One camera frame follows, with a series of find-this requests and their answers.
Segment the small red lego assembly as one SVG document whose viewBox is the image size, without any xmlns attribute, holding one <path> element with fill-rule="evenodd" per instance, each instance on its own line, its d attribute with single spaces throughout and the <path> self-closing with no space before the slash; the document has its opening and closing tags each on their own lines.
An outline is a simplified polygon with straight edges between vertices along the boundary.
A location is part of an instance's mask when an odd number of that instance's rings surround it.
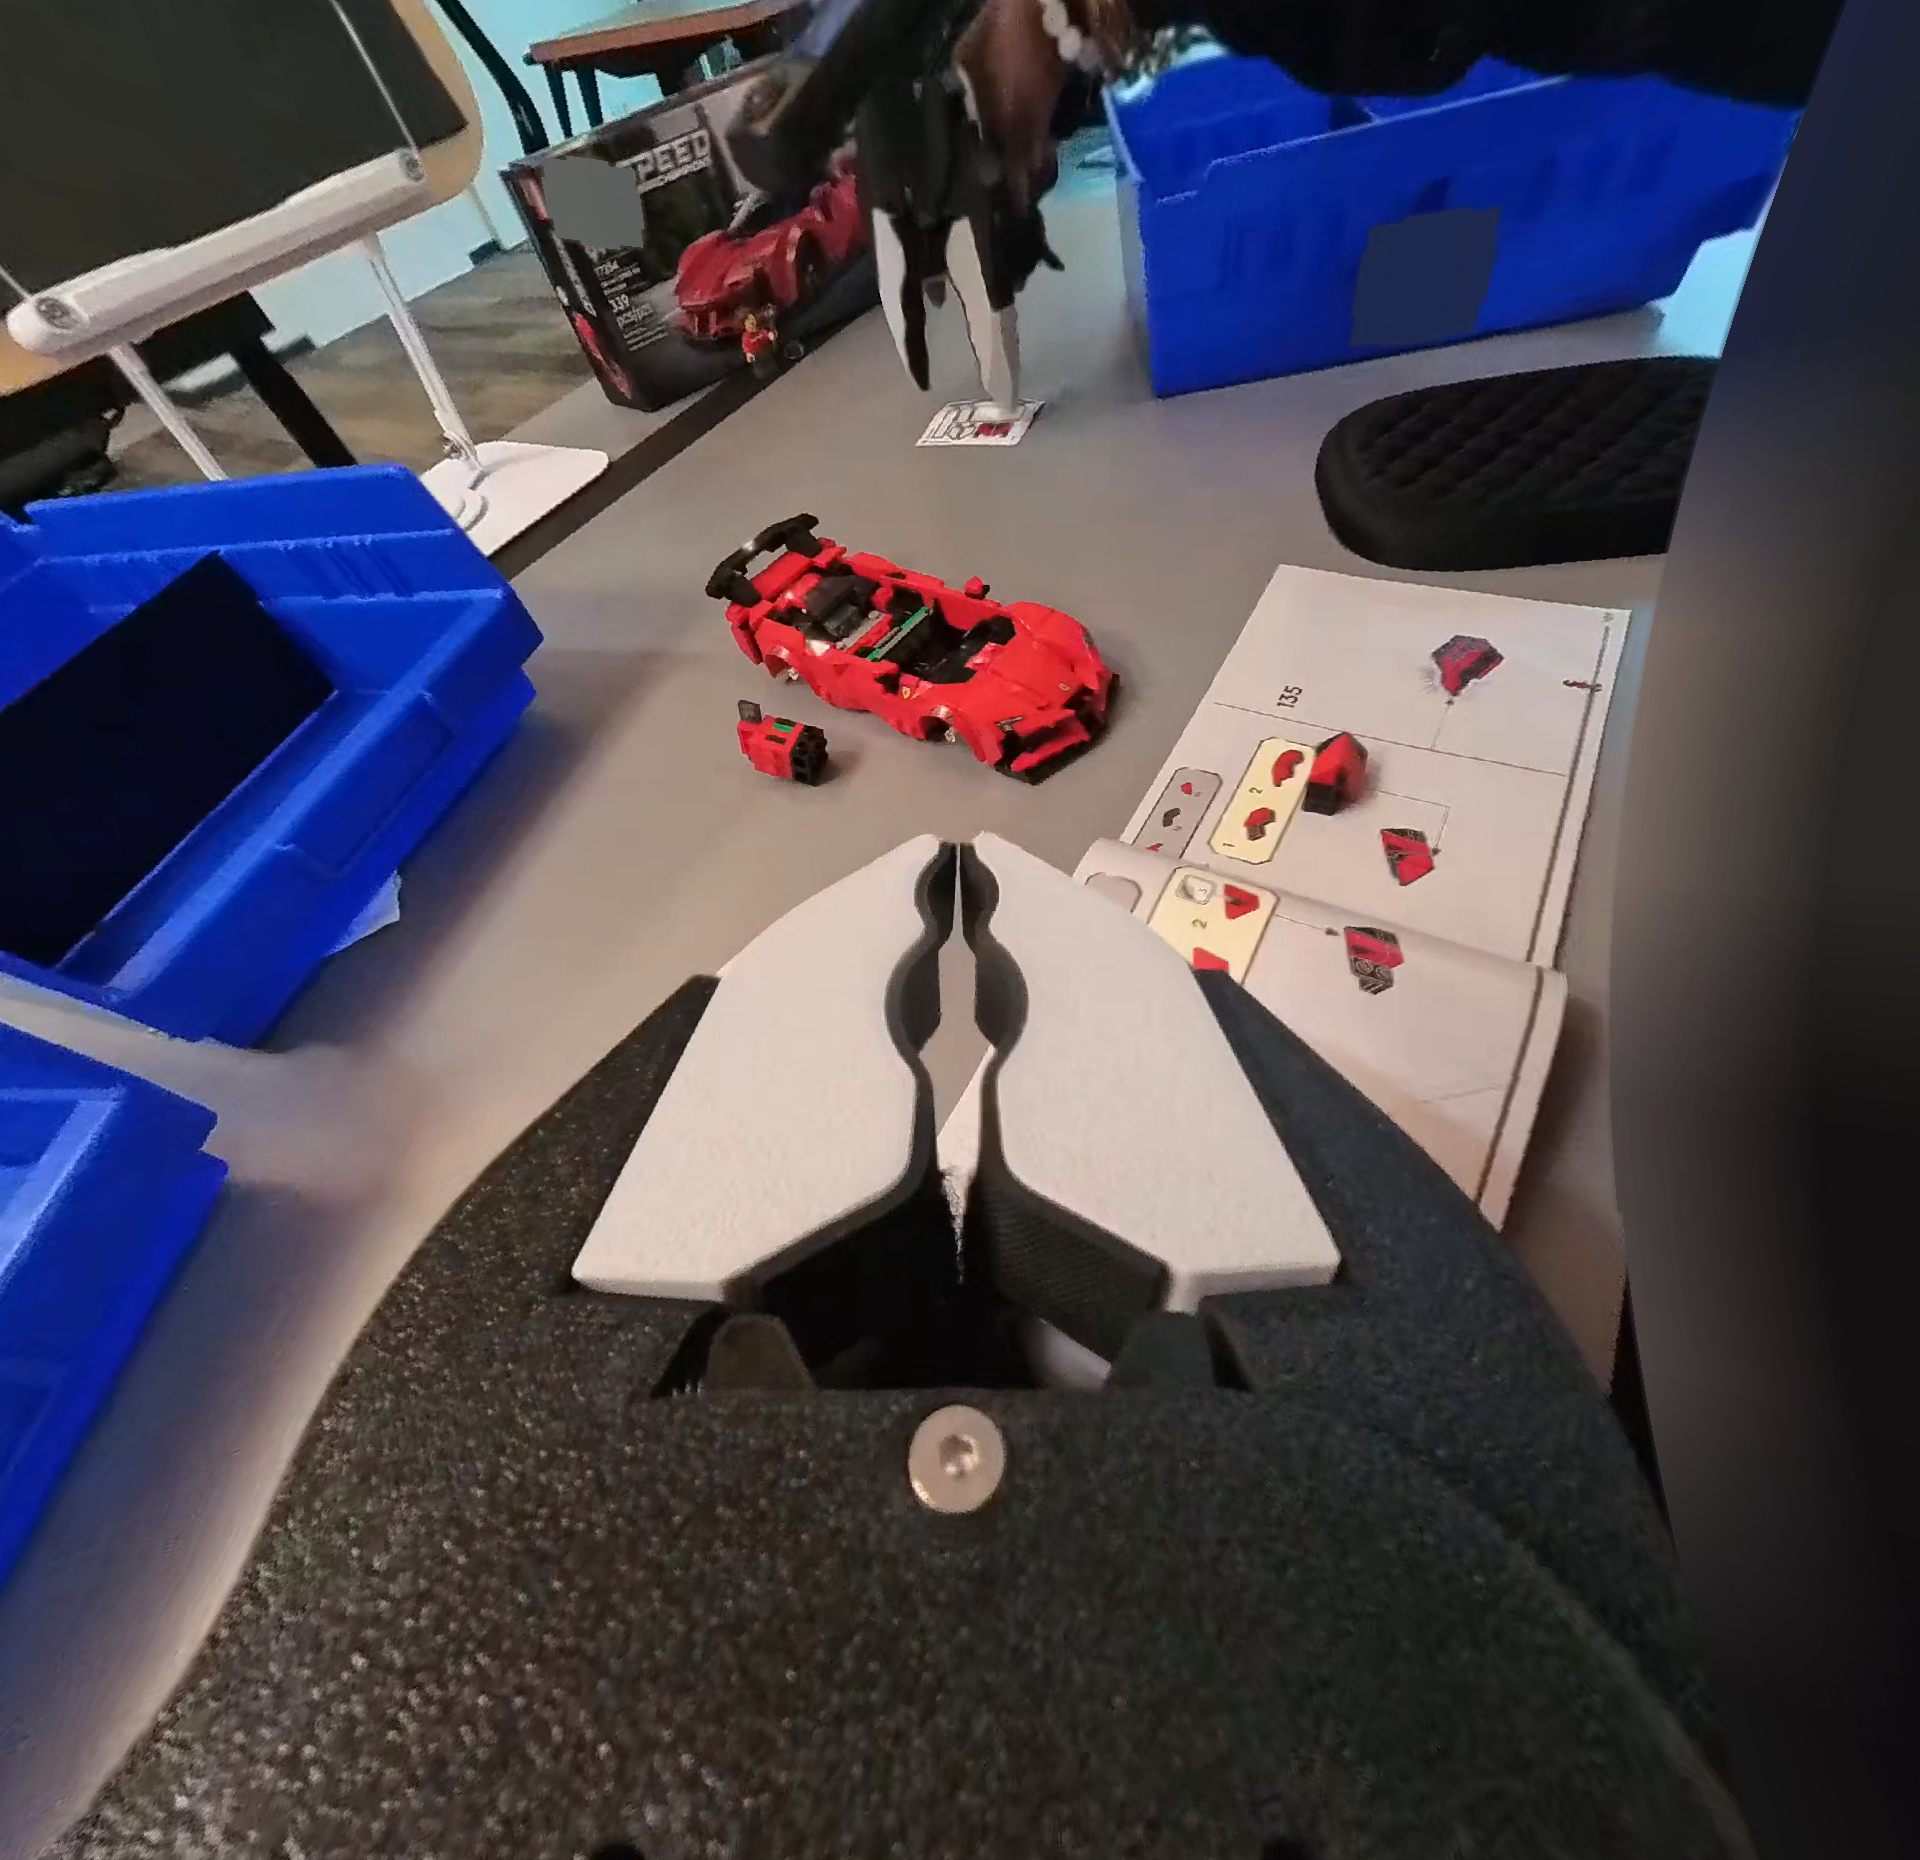
<svg viewBox="0 0 1920 1860">
<path fill-rule="evenodd" d="M 757 702 L 738 702 L 735 731 L 740 754 L 759 775 L 804 787 L 822 782 L 830 748 L 819 726 L 768 717 Z"/>
</svg>

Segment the black lego set box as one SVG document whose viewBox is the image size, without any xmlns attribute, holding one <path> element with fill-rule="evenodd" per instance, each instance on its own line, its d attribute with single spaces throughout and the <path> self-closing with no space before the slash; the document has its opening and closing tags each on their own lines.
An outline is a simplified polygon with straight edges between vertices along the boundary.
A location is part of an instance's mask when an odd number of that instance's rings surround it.
<svg viewBox="0 0 1920 1860">
<path fill-rule="evenodd" d="M 791 195 L 747 183 L 728 131 L 760 57 L 499 172 L 597 385 L 660 409 L 775 373 L 875 305 L 852 143 Z"/>
</svg>

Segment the person's right hand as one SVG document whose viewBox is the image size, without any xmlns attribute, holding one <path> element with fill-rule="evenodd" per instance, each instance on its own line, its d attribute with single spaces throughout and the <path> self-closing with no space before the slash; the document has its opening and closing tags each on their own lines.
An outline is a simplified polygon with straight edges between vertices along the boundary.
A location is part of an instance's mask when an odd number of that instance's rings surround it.
<svg viewBox="0 0 1920 1860">
<path fill-rule="evenodd" d="M 954 62 L 980 135 L 1023 208 L 1057 176 L 1053 114 L 1079 72 L 1115 72 L 1135 45 L 1126 0 L 985 0 Z"/>
</svg>

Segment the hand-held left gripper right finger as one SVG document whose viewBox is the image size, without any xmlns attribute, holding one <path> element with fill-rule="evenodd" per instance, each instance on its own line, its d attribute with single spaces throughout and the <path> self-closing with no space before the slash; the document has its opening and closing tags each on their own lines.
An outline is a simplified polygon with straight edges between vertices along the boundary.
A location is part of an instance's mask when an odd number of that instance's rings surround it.
<svg viewBox="0 0 1920 1860">
<path fill-rule="evenodd" d="M 938 1155 L 973 1286 L 1019 1315 L 1193 1315 L 1332 1281 L 1332 1230 L 1196 968 L 992 833 L 958 848 L 958 924 L 987 1056 Z"/>
</svg>

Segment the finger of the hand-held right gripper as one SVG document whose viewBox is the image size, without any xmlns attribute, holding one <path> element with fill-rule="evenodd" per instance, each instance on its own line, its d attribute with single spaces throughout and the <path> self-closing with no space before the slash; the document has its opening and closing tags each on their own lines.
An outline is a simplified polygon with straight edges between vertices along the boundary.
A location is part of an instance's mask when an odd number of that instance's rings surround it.
<svg viewBox="0 0 1920 1860">
<path fill-rule="evenodd" d="M 947 286 L 958 298 L 987 406 L 1019 406 L 1023 360 L 1013 271 L 987 221 L 954 221 Z"/>
<path fill-rule="evenodd" d="M 872 216 L 878 307 L 906 379 L 923 394 L 931 385 L 927 310 L 947 296 L 948 233 L 951 218 Z"/>
</svg>

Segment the brown background table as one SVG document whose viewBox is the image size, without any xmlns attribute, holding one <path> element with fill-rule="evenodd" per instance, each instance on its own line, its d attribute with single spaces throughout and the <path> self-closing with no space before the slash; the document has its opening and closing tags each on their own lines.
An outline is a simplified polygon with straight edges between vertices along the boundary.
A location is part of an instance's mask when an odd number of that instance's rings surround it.
<svg viewBox="0 0 1920 1860">
<path fill-rule="evenodd" d="M 524 62 L 539 71 L 564 135 L 572 135 L 568 89 L 578 86 L 588 128 L 606 124 L 602 83 L 650 77 L 661 96 L 695 80 L 711 48 L 733 45 L 743 62 L 778 51 L 817 0 L 638 0 L 583 28 L 533 41 Z"/>
</svg>

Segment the white board stand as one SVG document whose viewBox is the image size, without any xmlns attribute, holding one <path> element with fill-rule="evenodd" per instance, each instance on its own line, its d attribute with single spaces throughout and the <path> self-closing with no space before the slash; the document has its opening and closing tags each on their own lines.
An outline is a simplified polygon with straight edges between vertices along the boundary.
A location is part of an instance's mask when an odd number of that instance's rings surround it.
<svg viewBox="0 0 1920 1860">
<path fill-rule="evenodd" d="M 318 255 L 354 248 L 371 268 L 389 323 L 446 445 L 446 455 L 423 483 L 479 553 L 495 553 L 582 493 L 608 471 L 611 459 L 597 452 L 524 441 L 478 443 L 466 431 L 378 241 L 385 225 L 424 205 L 423 154 L 393 151 L 196 241 L 143 250 L 64 284 L 32 290 L 5 271 L 5 286 L 15 296 L 7 313 L 12 343 L 60 368 L 106 356 L 196 471 L 207 480 L 227 480 L 204 438 L 138 359 L 135 344 L 230 291 L 249 290 Z"/>
</svg>

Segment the black board with wooden rim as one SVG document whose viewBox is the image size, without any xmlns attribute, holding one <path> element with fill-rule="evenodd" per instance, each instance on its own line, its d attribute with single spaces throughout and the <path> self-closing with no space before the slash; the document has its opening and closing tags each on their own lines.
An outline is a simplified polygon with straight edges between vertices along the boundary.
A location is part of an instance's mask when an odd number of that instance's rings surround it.
<svg viewBox="0 0 1920 1860">
<path fill-rule="evenodd" d="M 465 192 L 424 0 L 3 0 L 12 343 L 103 354 Z"/>
</svg>

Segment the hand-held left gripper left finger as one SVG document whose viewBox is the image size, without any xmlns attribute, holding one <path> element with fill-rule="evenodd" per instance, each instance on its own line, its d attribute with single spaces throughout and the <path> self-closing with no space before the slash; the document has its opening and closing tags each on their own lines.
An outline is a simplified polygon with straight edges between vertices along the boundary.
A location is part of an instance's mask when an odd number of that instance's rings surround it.
<svg viewBox="0 0 1920 1860">
<path fill-rule="evenodd" d="M 940 839 L 817 891 L 718 973 L 572 1260 L 600 1294 L 743 1300 L 934 1174 Z"/>
</svg>

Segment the red lego car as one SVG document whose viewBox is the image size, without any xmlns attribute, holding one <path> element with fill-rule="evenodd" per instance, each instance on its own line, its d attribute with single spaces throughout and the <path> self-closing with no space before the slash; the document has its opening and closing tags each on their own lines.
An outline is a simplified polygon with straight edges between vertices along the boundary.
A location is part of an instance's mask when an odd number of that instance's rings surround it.
<svg viewBox="0 0 1920 1860">
<path fill-rule="evenodd" d="M 725 556 L 706 583 L 733 639 L 775 680 L 872 717 L 915 744 L 955 744 L 1026 786 L 1109 730 L 1118 673 L 1072 615 L 951 587 L 780 519 Z"/>
</svg>

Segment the lego instruction booklet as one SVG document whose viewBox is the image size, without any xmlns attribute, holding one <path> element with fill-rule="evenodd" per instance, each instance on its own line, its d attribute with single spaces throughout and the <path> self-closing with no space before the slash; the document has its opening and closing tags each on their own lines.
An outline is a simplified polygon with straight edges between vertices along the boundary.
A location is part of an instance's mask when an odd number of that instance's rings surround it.
<svg viewBox="0 0 1920 1860">
<path fill-rule="evenodd" d="M 1621 607 L 1274 573 L 1118 840 L 1076 875 L 1230 973 L 1503 1226 L 1567 1017 L 1567 908 Z M 1360 798 L 1303 808 L 1314 749 Z"/>
</svg>

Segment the large blue plastic bin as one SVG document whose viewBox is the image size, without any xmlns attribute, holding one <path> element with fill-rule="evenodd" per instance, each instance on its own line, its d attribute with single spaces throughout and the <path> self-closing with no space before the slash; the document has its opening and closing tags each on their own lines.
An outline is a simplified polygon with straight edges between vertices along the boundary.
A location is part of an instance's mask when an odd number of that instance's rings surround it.
<svg viewBox="0 0 1920 1860">
<path fill-rule="evenodd" d="M 1754 227 L 1801 112 L 1485 59 L 1422 99 L 1206 53 L 1104 97 L 1156 396 L 1665 301 Z"/>
</svg>

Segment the black chair frame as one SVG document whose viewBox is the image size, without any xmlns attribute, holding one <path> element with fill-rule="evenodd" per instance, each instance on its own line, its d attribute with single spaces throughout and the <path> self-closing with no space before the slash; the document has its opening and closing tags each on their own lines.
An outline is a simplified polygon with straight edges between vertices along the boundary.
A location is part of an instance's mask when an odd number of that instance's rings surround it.
<svg viewBox="0 0 1920 1860">
<path fill-rule="evenodd" d="M 529 96 L 527 86 L 508 66 L 506 57 L 495 48 L 492 37 L 484 34 L 476 16 L 462 0 L 431 0 L 441 9 L 445 22 L 454 28 L 461 41 L 468 48 L 468 53 L 479 62 L 479 66 L 492 77 L 497 89 L 506 112 L 514 122 L 514 131 L 517 143 L 527 158 L 535 153 L 548 151 L 550 140 L 547 135 L 541 114 Z"/>
</svg>

